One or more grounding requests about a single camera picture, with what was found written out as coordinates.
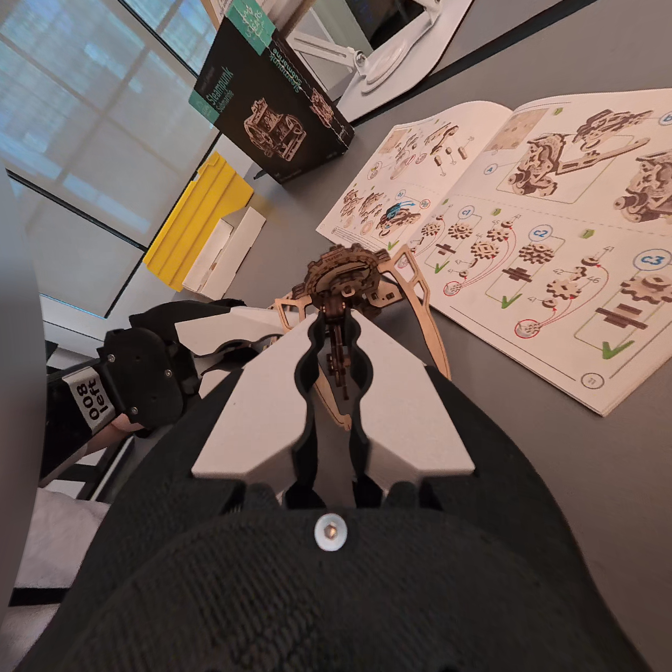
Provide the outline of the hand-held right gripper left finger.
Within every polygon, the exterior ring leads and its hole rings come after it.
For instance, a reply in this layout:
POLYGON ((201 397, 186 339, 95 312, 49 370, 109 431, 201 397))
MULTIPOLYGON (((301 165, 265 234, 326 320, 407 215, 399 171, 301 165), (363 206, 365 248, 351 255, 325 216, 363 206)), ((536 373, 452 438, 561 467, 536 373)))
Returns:
POLYGON ((198 478, 313 481, 317 470, 317 315, 291 329, 223 383, 229 399, 192 466, 198 478))

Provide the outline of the white cardboard tray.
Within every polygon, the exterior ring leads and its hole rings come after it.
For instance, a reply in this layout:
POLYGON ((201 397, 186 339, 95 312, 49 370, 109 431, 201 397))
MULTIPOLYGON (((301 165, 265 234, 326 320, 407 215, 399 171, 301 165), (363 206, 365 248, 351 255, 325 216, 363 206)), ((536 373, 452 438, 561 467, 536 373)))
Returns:
POLYGON ((215 226, 182 283, 211 300, 224 297, 265 223, 252 207, 235 211, 215 226))

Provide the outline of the large window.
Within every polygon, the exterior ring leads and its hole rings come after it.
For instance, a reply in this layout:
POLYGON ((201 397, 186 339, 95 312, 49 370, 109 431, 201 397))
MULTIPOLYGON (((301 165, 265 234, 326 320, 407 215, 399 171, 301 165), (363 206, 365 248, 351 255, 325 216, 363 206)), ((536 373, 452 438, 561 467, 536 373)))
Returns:
POLYGON ((40 294, 108 317, 217 132, 201 1, 2 1, 1 160, 40 294))

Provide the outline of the model instruction booklet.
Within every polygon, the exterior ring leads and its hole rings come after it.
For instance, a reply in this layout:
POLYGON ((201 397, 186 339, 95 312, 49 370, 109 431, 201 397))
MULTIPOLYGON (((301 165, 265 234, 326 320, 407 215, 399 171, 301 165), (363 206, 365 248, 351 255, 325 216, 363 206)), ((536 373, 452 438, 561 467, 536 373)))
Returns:
POLYGON ((406 245, 434 309, 607 416, 671 357, 671 90, 393 126, 316 231, 406 245))

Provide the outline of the yellow plastic bin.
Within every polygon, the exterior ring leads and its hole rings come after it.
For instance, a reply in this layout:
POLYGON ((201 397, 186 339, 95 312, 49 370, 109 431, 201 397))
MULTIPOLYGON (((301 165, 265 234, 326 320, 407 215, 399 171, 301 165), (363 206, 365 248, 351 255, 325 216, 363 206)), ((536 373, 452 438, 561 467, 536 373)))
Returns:
POLYGON ((252 195, 253 188, 213 152, 181 194, 143 263, 165 285, 180 291, 217 223, 247 206, 252 195))

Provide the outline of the wooden gear mechanism model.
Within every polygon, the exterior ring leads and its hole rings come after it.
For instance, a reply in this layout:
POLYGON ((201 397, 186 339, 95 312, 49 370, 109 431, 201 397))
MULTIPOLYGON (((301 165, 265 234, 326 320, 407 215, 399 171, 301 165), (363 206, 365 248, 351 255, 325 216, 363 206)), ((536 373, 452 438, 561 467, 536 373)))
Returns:
POLYGON ((331 344, 327 367, 345 400, 349 399, 346 372, 350 364, 345 319, 353 309, 376 317, 383 307, 403 298, 398 286, 383 279, 378 269, 390 259, 385 250, 369 251, 358 243, 349 248, 334 245, 308 264, 304 281, 288 295, 292 300, 308 298, 324 315, 331 344))

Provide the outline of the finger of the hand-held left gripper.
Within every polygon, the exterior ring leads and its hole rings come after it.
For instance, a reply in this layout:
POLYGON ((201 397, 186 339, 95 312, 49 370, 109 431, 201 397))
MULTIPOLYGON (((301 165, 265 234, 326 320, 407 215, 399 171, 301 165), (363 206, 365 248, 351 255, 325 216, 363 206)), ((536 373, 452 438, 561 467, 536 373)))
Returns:
POLYGON ((213 355, 231 343, 256 343, 284 334, 276 310, 232 307, 228 313, 175 324, 177 339, 196 357, 213 355))
POLYGON ((205 399, 223 380, 241 371, 250 361, 273 345, 280 336, 266 336, 258 341, 234 340, 224 344, 216 353, 197 359, 212 364, 200 374, 198 395, 205 399))

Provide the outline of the person's left hand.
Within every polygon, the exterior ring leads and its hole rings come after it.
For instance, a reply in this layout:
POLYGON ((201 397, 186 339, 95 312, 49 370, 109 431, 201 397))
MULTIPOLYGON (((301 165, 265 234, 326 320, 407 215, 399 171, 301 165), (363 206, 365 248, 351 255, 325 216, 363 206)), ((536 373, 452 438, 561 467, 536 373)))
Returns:
POLYGON ((144 429, 141 424, 132 423, 126 414, 120 414, 92 436, 91 439, 80 448, 77 455, 82 458, 88 454, 106 449, 141 429, 144 429))

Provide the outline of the black model kit box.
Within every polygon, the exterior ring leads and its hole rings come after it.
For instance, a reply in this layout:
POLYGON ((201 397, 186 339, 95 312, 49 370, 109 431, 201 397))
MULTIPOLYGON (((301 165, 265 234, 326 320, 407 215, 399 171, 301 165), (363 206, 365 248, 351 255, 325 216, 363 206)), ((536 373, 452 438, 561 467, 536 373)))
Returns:
POLYGON ((354 130, 256 1, 225 1, 189 104, 277 183, 343 155, 354 130))

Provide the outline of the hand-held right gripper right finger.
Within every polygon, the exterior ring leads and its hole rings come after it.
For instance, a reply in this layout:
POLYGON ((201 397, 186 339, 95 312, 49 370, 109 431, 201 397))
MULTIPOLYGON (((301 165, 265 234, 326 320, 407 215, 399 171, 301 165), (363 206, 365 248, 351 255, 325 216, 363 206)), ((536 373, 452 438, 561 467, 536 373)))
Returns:
POLYGON ((470 475, 475 465, 435 382, 448 380, 363 315, 349 315, 353 403, 349 451, 357 476, 421 482, 470 475))

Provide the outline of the white tablet stand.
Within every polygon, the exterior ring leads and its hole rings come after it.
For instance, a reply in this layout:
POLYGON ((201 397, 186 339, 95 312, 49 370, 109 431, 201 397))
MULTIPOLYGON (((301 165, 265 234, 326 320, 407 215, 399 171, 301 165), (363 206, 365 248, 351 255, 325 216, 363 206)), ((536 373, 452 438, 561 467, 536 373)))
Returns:
POLYGON ((420 83, 446 51, 473 1, 418 4, 424 12, 369 56, 351 46, 340 46, 296 29, 288 35, 290 46, 298 54, 348 70, 351 79, 337 103, 348 122, 379 110, 420 83))

